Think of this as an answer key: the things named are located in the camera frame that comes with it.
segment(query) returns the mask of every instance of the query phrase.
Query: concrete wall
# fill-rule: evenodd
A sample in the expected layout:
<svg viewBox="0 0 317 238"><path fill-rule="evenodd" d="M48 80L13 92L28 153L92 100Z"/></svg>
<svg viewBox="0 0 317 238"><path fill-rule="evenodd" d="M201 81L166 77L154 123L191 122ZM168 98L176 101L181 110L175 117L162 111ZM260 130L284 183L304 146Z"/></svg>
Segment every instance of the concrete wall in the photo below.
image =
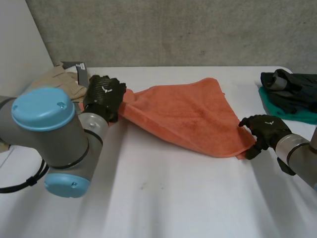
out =
<svg viewBox="0 0 317 238"><path fill-rule="evenodd" d="M54 63L317 73L316 0L27 0Z"/></svg>

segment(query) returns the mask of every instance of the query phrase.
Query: white table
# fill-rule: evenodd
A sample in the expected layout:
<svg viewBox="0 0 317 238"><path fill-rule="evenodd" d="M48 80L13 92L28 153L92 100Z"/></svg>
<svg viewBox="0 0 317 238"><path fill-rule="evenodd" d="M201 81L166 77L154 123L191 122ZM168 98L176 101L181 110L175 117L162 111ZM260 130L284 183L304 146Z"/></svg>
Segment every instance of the white table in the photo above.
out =
<svg viewBox="0 0 317 238"><path fill-rule="evenodd" d="M122 67L89 72L117 77L135 92L214 77L242 119L265 113L258 94L260 73L277 68ZM315 128L286 123L307 139ZM0 186L23 182L39 164L35 150L16 147L0 169ZM0 195L1 238L315 238L316 221L316 192L299 177L284 174L274 152L262 152L252 161L215 159L166 143L126 121L109 130L83 198L49 194L43 180Z"/></svg>

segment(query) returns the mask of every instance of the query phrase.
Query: orange towel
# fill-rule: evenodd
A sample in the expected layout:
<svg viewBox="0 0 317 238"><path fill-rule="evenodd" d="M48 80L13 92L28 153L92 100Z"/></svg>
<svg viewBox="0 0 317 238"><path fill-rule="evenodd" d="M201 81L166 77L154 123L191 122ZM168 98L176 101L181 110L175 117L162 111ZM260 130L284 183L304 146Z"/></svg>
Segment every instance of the orange towel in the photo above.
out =
<svg viewBox="0 0 317 238"><path fill-rule="evenodd" d="M127 89L119 114L173 144L213 157L241 158L255 142L214 78L184 85Z"/></svg>

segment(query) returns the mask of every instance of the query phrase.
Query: green cloth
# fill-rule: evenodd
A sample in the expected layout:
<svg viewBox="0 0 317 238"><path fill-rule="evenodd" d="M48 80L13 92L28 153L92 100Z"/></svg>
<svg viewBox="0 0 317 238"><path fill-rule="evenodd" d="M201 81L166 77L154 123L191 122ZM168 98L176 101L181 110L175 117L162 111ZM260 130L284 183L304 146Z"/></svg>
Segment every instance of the green cloth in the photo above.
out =
<svg viewBox="0 0 317 238"><path fill-rule="evenodd" d="M281 108L275 106L268 98L266 89L261 87L259 94L263 104L272 116L277 116L286 120L297 120L308 124L317 125L317 113L312 113L308 110L299 111L295 114L286 114Z"/></svg>

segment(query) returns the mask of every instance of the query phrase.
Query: blue joint cap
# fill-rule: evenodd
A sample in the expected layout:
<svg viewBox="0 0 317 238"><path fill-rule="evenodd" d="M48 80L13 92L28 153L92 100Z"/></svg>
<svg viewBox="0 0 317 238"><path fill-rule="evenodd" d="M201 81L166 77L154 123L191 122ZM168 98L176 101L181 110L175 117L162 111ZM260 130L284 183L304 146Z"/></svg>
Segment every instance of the blue joint cap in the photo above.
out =
<svg viewBox="0 0 317 238"><path fill-rule="evenodd" d="M44 185L47 191L56 196L77 198L87 192L90 181L76 175L48 174Z"/></svg>
<svg viewBox="0 0 317 238"><path fill-rule="evenodd" d="M75 106L63 90L40 88L18 97L11 114L26 130L50 131L69 123L75 115Z"/></svg>

